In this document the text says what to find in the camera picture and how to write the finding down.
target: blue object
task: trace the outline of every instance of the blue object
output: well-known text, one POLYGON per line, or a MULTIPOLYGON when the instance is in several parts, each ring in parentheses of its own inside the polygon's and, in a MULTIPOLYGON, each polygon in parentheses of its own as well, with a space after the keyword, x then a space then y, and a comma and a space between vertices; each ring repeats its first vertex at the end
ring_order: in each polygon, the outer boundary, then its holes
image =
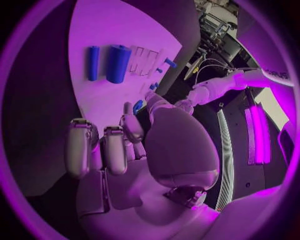
POLYGON ((166 58, 164 60, 167 64, 169 64, 172 68, 176 68, 177 67, 177 64, 173 61, 171 61, 169 58, 166 58))
POLYGON ((156 86, 155 86, 154 84, 151 84, 149 88, 150 88, 151 90, 154 90, 155 87, 156 87, 156 86))
POLYGON ((133 106, 133 114, 136 115, 143 106, 143 100, 138 100, 133 106))
POLYGON ((89 63, 88 63, 88 80, 96 81, 98 77, 98 58, 99 58, 99 47, 89 47, 89 63))
POLYGON ((106 79, 113 84, 120 84, 124 80, 127 65, 132 50, 123 45, 111 45, 109 49, 106 79))
POLYGON ((160 68, 157 68, 156 71, 158 71, 160 74, 163 72, 163 70, 160 68))

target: large blue cylinder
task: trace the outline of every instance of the large blue cylinder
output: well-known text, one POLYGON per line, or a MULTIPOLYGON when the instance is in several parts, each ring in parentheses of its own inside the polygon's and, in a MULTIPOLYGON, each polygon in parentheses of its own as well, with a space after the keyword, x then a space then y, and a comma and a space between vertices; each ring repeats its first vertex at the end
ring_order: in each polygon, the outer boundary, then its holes
POLYGON ((132 50, 122 45, 112 45, 109 50, 106 79, 113 84, 120 84, 124 80, 127 65, 132 50))
POLYGON ((89 47, 88 80, 96 81, 98 77, 99 47, 89 47))

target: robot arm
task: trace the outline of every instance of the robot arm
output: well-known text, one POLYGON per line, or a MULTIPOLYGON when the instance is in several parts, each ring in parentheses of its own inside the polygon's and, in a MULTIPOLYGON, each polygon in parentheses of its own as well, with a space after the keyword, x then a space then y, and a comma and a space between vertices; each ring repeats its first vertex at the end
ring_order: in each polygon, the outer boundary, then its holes
POLYGON ((236 70, 225 77, 216 77, 193 86, 186 99, 175 106, 183 108, 193 114, 193 107, 204 105, 222 97, 229 90, 243 90, 246 87, 266 88, 270 80, 264 76, 260 69, 244 72, 236 70))

